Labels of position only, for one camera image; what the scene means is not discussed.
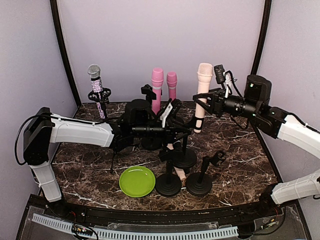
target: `black frame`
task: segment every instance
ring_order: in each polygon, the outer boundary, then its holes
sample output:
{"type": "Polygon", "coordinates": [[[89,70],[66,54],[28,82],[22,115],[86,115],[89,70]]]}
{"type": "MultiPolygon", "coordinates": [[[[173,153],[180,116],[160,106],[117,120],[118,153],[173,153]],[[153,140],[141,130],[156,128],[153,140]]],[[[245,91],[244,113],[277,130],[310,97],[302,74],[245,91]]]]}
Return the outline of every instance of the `black frame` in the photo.
{"type": "MultiPolygon", "coordinates": [[[[20,222],[16,240],[20,240],[25,221],[28,215],[30,206],[44,209],[44,214],[56,217],[49,208],[47,208],[47,201],[44,197],[31,194],[27,205],[24,209],[23,216],[20,222]]],[[[220,208],[204,209],[204,210],[190,210],[190,211],[134,211],[134,210],[114,210],[100,207],[88,207],[78,204],[68,203],[68,207],[84,213],[85,216],[78,219],[79,224],[94,227],[105,226],[110,223],[123,224],[140,224],[140,225],[182,225],[182,224],[197,224],[197,223],[212,223],[218,222],[220,226],[232,225],[241,227],[243,225],[253,225],[255,219],[261,218],[257,214],[241,215],[239,211],[248,211],[256,208],[258,202],[227,206],[220,208]]],[[[281,207],[296,205],[305,235],[308,240],[311,240],[311,235],[303,215],[302,209],[298,200],[286,202],[281,207]]],[[[275,212],[271,211],[267,216],[274,216],[275,212]]]]}
{"type": "MultiPolygon", "coordinates": [[[[254,61],[251,69],[251,74],[254,74],[254,75],[257,74],[258,72],[259,64],[262,57],[262,52],[264,48],[264,43],[266,39],[268,23],[270,18],[271,4],[272,4],[272,0],[265,0],[259,39],[258,39],[254,61]]],[[[82,102],[77,90],[77,86],[75,83],[75,79],[71,70],[71,65],[69,62],[68,54],[67,54],[66,44],[64,41],[60,17],[59,17],[57,0],[50,0],[50,5],[51,5],[51,12],[52,12],[56,38],[59,45],[59,50],[60,50],[61,58],[63,61],[64,69],[67,75],[67,79],[72,91],[74,101],[79,109],[79,107],[82,105],[82,102]]],[[[265,141],[263,140],[263,137],[260,131],[255,126],[252,126],[252,127],[272,166],[272,169],[275,173],[277,181],[279,183],[282,182],[282,178],[276,167],[274,159],[272,158],[272,155],[265,141]]],[[[147,211],[134,211],[134,210],[112,210],[112,209],[106,209],[106,208],[87,207],[87,206],[82,206],[78,204],[68,203],[68,205],[73,209],[78,209],[78,210],[81,209],[85,213],[85,217],[82,217],[80,219],[80,222],[82,221],[83,223],[86,223],[89,225],[94,225],[94,224],[107,225],[109,222],[130,223],[130,224],[139,223],[139,222],[140,223],[143,222],[143,224],[164,224],[164,223],[188,224],[188,223],[203,223],[203,222],[218,221],[220,225],[232,224],[233,226],[248,224],[248,223],[251,223],[254,219],[259,218],[260,216],[255,214],[247,215],[245,216],[245,218],[243,215],[240,216],[239,214],[239,210],[254,208],[257,204],[258,202],[253,202],[253,203],[247,203],[247,204],[238,205],[238,206],[230,206],[230,207],[228,206],[228,207],[211,208],[211,209],[204,209],[204,210],[147,212],[147,211]]],[[[300,218],[303,223],[303,227],[304,227],[304,231],[306,233],[307,239],[311,240],[311,235],[308,229],[308,225],[306,223],[299,201],[294,200],[294,201],[286,202],[282,204],[282,206],[288,206],[292,204],[296,204],[300,218]]],[[[47,202],[45,198],[32,195],[32,194],[30,195],[30,198],[25,207],[22,220],[19,226],[19,230],[16,236],[17,240],[20,239],[20,236],[22,234],[24,222],[26,220],[30,206],[43,208],[45,209],[46,214],[54,216],[54,214],[48,208],[46,208],[46,205],[47,205],[47,202]]]]}
{"type": "Polygon", "coordinates": [[[70,65],[69,58],[68,58],[64,35],[62,33],[62,28],[61,28],[57,0],[50,0],[50,5],[51,5],[51,13],[52,13],[52,18],[53,18],[56,39],[58,41],[60,54],[61,54],[62,62],[64,65],[64,70],[65,70],[66,76],[68,78],[68,82],[69,82],[69,85],[70,85],[70,88],[72,91],[72,95],[73,95],[75,104],[79,108],[82,105],[82,103],[81,103],[81,99],[80,99],[80,96],[79,96],[79,93],[77,90],[76,82],[74,79],[74,75],[72,74],[71,65],[70,65]]]}

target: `light pink microphone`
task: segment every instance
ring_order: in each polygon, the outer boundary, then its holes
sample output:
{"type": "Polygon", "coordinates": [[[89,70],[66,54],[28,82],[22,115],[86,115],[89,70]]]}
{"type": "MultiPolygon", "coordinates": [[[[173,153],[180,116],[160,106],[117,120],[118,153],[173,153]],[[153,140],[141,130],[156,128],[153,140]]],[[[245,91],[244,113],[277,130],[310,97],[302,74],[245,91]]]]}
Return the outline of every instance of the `light pink microphone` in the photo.
{"type": "Polygon", "coordinates": [[[161,105],[161,90],[164,84],[164,71],[160,67],[155,67],[152,70],[152,91],[156,94],[156,99],[152,100],[152,111],[157,114],[161,105]]]}
{"type": "Polygon", "coordinates": [[[170,71],[166,74],[166,83],[169,88],[169,98],[175,100],[177,98],[177,74],[174,71],[170,71]]]}

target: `microphone handle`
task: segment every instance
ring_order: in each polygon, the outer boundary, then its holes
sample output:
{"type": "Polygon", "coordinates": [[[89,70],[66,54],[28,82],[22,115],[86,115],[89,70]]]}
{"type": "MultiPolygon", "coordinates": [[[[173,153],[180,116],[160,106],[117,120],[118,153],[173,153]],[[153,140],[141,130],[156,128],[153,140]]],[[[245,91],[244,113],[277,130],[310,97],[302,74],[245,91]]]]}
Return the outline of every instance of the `microphone handle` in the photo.
{"type": "MultiPolygon", "coordinates": [[[[101,78],[100,77],[98,79],[91,78],[91,85],[92,85],[93,92],[98,93],[99,99],[101,100],[101,94],[104,90],[104,88],[102,87],[101,78]]],[[[100,118],[107,119],[108,115],[107,115],[106,104],[104,102],[97,102],[96,106],[98,107],[100,118]]]]}
{"type": "Polygon", "coordinates": [[[168,88],[169,88],[169,98],[172,99],[173,101],[177,98],[177,87],[168,86],[168,88]]]}
{"type": "Polygon", "coordinates": [[[162,86],[152,86],[152,91],[156,95],[156,99],[152,100],[152,111],[157,114],[160,111],[161,107],[161,91],[162,86]]]}
{"type": "MultiPolygon", "coordinates": [[[[199,81],[197,94],[208,93],[209,88],[210,88],[210,82],[199,81]]],[[[204,103],[207,103],[206,98],[199,98],[199,100],[201,100],[204,103]]],[[[203,107],[201,107],[199,104],[195,105],[195,117],[196,117],[195,127],[198,128],[198,129],[196,128],[194,129],[195,133],[201,132],[201,128],[205,119],[205,113],[206,113],[206,110],[204,110],[203,107]]]]}

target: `round stand base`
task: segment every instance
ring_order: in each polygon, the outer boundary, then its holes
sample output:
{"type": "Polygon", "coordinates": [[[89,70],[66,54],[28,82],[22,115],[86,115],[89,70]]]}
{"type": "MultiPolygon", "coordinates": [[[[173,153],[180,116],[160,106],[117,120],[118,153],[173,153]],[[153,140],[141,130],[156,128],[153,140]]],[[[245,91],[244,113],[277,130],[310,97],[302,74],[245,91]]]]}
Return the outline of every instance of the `round stand base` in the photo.
{"type": "Polygon", "coordinates": [[[162,140],[160,138],[143,137],[141,146],[146,150],[155,151],[162,147],[162,140]]]}
{"type": "Polygon", "coordinates": [[[173,197],[181,190],[181,180],[177,175],[171,175],[171,182],[167,183],[169,173],[158,176],[155,180],[155,190],[164,197],[173,197]]]}
{"type": "Polygon", "coordinates": [[[202,197],[207,195],[212,188],[212,179],[208,175],[203,176],[201,183],[198,183],[200,172],[189,175],[185,181],[185,187],[189,193],[194,196],[202,197]]]}
{"type": "Polygon", "coordinates": [[[173,166],[179,169],[189,169],[196,165],[196,163],[196,153],[193,150],[187,148],[185,151],[185,155],[182,158],[174,159],[173,166]]]}

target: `silver microphone grille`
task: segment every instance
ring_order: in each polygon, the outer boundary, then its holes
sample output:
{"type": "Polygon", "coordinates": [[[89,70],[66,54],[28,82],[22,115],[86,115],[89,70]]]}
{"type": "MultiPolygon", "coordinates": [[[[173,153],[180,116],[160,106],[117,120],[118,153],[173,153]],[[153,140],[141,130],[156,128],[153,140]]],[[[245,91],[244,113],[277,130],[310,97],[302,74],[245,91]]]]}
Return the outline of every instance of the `silver microphone grille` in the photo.
{"type": "Polygon", "coordinates": [[[88,74],[92,79],[96,79],[100,77],[100,72],[101,72],[101,69],[97,64],[91,64],[88,68],[88,74]]]}
{"type": "Polygon", "coordinates": [[[197,73],[201,76],[212,77],[214,75],[214,67],[210,63],[200,63],[197,73]]]}

